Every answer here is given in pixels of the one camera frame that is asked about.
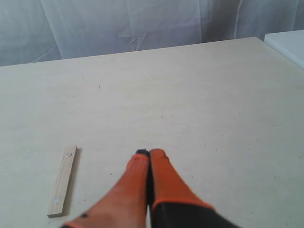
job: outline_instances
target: metal screw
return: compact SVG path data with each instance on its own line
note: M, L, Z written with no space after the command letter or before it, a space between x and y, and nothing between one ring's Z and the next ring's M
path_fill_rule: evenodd
M54 203L55 204L58 204L59 202L60 202L60 198L59 197L54 199Z

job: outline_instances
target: white table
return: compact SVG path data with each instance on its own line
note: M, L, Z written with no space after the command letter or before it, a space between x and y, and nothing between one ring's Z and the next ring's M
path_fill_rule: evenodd
M0 221L58 227L138 148L245 228L304 223L304 71L257 38L0 67ZM65 146L81 148L68 216L47 217Z
M266 34L264 42L304 69L304 30Z

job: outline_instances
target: wooden stick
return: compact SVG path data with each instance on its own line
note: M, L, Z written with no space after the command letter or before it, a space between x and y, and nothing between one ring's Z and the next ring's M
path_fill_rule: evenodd
M76 151L76 146L69 146L65 149L48 208L47 216L49 218L63 216L63 208Z

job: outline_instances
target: white curtain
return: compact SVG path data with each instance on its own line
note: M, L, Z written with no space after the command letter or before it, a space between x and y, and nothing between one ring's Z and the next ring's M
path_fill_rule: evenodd
M304 29L304 0L0 0L0 66Z

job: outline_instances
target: wooden table surface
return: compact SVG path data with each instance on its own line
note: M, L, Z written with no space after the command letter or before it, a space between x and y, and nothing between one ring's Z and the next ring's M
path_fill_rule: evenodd
M58 227L163 148L244 228L304 224L304 71L257 38L0 67L0 221ZM67 216L47 210L80 148Z

